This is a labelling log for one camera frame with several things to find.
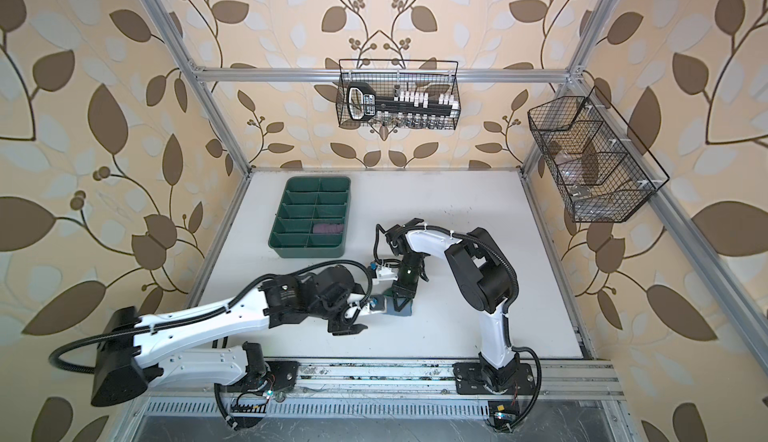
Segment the blue striped sock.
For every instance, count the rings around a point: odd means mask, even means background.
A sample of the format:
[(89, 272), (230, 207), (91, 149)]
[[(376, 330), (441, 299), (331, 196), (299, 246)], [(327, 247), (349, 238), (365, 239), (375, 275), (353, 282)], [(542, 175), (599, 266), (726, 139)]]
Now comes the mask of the blue striped sock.
[(395, 317), (410, 317), (412, 315), (413, 300), (411, 298), (398, 298), (386, 296), (385, 314)]

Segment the purple sock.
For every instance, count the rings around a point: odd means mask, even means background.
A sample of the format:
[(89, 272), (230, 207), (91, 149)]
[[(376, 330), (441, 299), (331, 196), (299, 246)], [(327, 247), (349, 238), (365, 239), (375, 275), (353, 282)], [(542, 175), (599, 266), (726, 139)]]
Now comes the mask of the purple sock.
[(341, 235), (344, 233), (343, 223), (317, 223), (312, 227), (315, 235)]

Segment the green divided tray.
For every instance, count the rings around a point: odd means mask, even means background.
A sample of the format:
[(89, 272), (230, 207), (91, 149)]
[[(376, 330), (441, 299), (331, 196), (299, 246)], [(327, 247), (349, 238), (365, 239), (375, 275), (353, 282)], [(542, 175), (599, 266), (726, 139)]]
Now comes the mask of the green divided tray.
[[(351, 180), (347, 177), (290, 178), (284, 187), (268, 246), (284, 259), (338, 259), (345, 252)], [(317, 223), (343, 223), (341, 235), (315, 235)]]

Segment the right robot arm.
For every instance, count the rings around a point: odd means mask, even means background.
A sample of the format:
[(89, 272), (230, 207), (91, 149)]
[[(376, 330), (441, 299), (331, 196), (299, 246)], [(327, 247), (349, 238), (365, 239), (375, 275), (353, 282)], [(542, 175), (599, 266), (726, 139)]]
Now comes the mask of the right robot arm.
[(481, 314), (481, 351), (478, 368), (468, 377), (488, 393), (504, 394), (524, 382), (537, 386), (528, 374), (530, 366), (520, 360), (528, 347), (513, 344), (509, 328), (509, 309), (519, 296), (517, 274), (490, 234), (477, 228), (467, 234), (429, 225), (413, 219), (387, 230), (376, 227), (393, 254), (383, 259), (379, 243), (373, 247), (376, 274), (382, 277), (392, 269), (396, 278), (390, 288), (393, 309), (404, 312), (415, 299), (418, 283), (427, 279), (425, 259), (446, 262), (464, 301)]

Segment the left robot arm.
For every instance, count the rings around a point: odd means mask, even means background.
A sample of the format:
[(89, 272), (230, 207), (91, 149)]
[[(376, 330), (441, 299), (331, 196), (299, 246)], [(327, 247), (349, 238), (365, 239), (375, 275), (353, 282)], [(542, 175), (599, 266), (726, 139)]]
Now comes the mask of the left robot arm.
[(104, 332), (55, 349), (49, 363), (93, 378), (91, 404), (109, 407), (152, 387), (181, 382), (259, 385), (268, 377), (259, 344), (230, 349), (212, 342), (233, 335), (324, 320), (334, 336), (365, 330), (362, 315), (383, 308), (373, 286), (358, 284), (355, 262), (329, 261), (286, 274), (266, 274), (230, 299), (183, 311), (139, 315), (134, 307), (113, 314)]

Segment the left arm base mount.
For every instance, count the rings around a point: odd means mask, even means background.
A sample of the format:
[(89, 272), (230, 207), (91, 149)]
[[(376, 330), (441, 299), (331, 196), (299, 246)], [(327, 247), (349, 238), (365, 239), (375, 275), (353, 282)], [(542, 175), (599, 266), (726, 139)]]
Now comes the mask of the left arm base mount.
[(266, 373), (264, 375), (253, 375), (247, 372), (240, 380), (230, 384), (216, 384), (224, 393), (246, 393), (254, 392), (265, 394), (267, 391), (273, 392), (291, 392), (298, 380), (298, 369), (300, 363), (294, 360), (271, 360), (265, 364)]

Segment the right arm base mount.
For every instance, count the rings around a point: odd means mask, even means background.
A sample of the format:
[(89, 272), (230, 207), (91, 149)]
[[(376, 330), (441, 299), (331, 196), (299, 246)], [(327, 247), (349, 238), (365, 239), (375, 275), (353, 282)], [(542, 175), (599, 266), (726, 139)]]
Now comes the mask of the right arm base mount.
[(516, 361), (502, 368), (485, 361), (457, 362), (453, 375), (459, 395), (532, 396), (536, 387), (531, 366)]

